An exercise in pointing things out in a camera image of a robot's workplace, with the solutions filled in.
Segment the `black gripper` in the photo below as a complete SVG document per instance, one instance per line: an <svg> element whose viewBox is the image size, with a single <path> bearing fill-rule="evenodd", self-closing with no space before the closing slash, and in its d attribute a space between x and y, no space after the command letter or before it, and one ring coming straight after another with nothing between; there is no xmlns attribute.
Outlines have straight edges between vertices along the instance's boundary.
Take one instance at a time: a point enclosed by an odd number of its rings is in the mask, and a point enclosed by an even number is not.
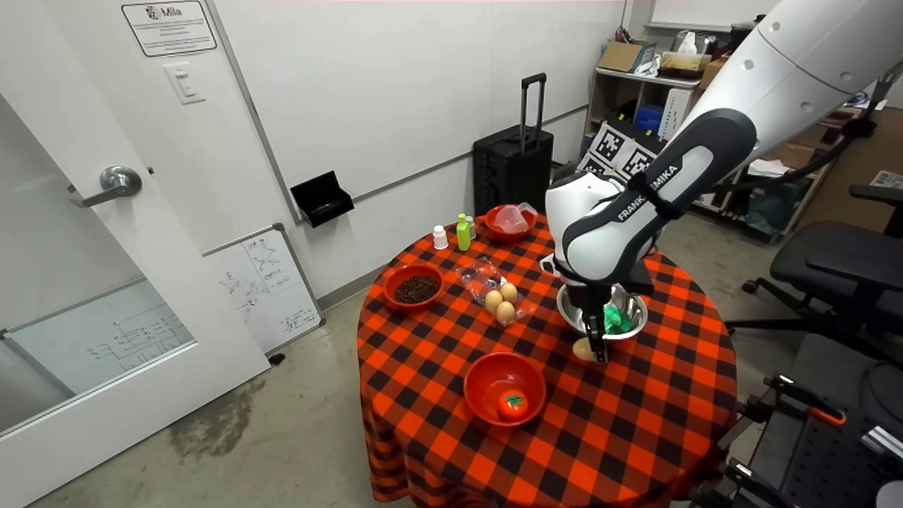
<svg viewBox="0 0 903 508"><path fill-rule="evenodd" d="M611 288L610 285L571 285L566 293L571 293L571 302L582 311L582 324L599 326L596 332L589 332L593 353L599 355L599 360L606 360L603 305L611 298Z"/></svg>

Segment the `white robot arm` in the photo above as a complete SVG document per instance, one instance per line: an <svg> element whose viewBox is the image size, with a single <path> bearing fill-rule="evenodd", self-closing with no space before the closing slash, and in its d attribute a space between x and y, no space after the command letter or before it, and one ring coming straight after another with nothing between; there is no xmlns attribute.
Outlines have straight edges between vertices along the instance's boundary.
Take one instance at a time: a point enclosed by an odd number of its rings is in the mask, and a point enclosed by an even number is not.
<svg viewBox="0 0 903 508"><path fill-rule="evenodd" d="M637 175L571 175L545 191L554 273L603 353L603 305L651 238L760 151L799 136L903 58L903 0L779 0L730 51Z"/></svg>

